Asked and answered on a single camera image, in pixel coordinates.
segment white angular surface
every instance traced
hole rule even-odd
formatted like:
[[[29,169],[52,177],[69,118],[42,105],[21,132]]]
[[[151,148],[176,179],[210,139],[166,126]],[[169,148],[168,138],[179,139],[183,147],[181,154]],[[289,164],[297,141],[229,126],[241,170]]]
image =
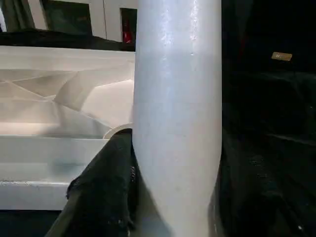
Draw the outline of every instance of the white angular surface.
[[[131,127],[134,58],[0,46],[0,209],[63,208],[69,182]]]

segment red object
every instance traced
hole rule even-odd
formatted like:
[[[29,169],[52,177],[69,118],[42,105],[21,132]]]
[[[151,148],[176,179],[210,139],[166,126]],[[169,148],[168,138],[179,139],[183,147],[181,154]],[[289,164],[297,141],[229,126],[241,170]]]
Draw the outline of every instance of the red object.
[[[132,32],[130,31],[129,21],[123,23],[123,42],[132,43]]]

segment white pole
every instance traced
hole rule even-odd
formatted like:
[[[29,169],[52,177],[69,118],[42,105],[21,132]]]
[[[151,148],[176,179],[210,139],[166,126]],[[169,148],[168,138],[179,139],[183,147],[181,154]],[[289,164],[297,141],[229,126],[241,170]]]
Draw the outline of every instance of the white pole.
[[[222,143],[221,1],[139,0],[137,29],[142,176],[172,237],[209,237]],[[158,225],[150,236],[163,236]]]

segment small gold label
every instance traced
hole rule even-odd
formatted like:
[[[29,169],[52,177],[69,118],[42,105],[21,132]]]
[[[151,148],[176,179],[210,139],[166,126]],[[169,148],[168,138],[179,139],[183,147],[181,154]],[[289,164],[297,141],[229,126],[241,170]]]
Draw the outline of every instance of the small gold label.
[[[272,54],[272,59],[277,59],[277,60],[282,60],[282,61],[291,61],[292,59],[292,54],[290,53],[279,53],[279,52],[274,52]]]

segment white plastic structure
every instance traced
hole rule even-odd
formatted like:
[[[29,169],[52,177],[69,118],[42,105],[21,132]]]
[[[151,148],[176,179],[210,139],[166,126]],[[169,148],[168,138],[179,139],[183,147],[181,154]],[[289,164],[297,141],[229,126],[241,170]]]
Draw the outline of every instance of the white plastic structure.
[[[222,143],[221,1],[179,3],[139,0],[133,144],[158,213],[144,209],[138,237],[216,236],[208,211]]]
[[[131,127],[132,52],[0,46],[0,209],[61,210],[69,182]]]

